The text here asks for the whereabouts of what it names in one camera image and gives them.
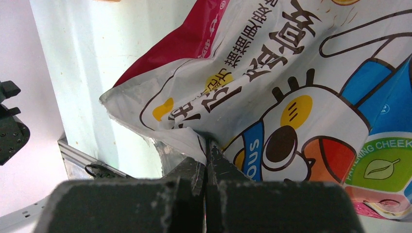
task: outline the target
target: cartoon eye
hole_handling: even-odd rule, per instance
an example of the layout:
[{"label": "cartoon eye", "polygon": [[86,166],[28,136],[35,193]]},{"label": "cartoon eye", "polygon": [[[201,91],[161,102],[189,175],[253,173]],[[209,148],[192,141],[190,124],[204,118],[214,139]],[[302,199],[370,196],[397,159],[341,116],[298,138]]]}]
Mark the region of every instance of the cartoon eye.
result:
[{"label": "cartoon eye", "polygon": [[268,138],[263,151],[263,166],[269,171],[285,169],[293,161],[297,149],[297,135],[292,126],[275,130]]}]

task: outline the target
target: yellow circle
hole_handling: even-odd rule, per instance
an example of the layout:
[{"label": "yellow circle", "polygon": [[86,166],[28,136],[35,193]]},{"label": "yellow circle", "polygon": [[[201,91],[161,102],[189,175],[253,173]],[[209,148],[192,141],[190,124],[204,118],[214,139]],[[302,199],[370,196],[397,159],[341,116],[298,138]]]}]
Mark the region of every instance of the yellow circle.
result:
[{"label": "yellow circle", "polygon": [[338,5],[342,5],[342,6],[348,6],[348,5],[352,5],[354,3],[356,3],[359,0],[332,0],[332,2],[338,4]]},{"label": "yellow circle", "polygon": [[211,92],[231,81],[233,81],[232,74],[227,74],[227,72],[221,71],[219,74],[212,75],[206,80],[205,91],[203,93]]},{"label": "yellow circle", "polygon": [[282,112],[280,126],[290,125],[295,130],[308,119],[312,110],[312,98],[299,96],[292,100]]}]

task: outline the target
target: brown cartoon eye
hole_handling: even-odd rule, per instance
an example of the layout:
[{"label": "brown cartoon eye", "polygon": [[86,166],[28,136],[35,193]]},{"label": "brown cartoon eye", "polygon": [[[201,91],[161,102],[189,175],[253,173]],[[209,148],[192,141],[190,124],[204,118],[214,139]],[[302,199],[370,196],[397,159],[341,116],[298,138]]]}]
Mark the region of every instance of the brown cartoon eye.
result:
[{"label": "brown cartoon eye", "polygon": [[270,135],[266,145],[266,158],[273,163],[278,163],[290,157],[297,148],[297,135],[295,129],[285,125]]}]

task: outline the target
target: cartoon character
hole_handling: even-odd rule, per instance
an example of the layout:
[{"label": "cartoon character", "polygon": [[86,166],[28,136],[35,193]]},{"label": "cartoon character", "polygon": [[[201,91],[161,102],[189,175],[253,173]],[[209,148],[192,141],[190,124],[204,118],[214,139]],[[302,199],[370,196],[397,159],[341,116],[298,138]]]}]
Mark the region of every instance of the cartoon character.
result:
[{"label": "cartoon character", "polygon": [[[256,181],[342,183],[394,85],[399,80],[410,82],[412,51],[406,45],[412,33],[404,32],[410,29],[394,28],[380,38],[355,40],[360,44],[351,45],[354,40],[349,40],[346,48],[342,48],[345,43],[337,46],[333,42],[340,42],[340,36],[347,34],[359,37],[357,30],[369,25],[379,27],[393,17],[410,20],[411,13],[407,10],[391,14],[325,39],[319,50],[324,58],[377,42],[381,46],[353,72],[340,92],[314,84],[314,69],[307,71],[304,86],[290,77],[290,92],[284,95],[274,88],[277,103],[229,143],[225,156]],[[329,44],[339,51],[326,54]],[[399,45],[405,46],[404,50],[396,58],[391,57],[391,50]]]}]

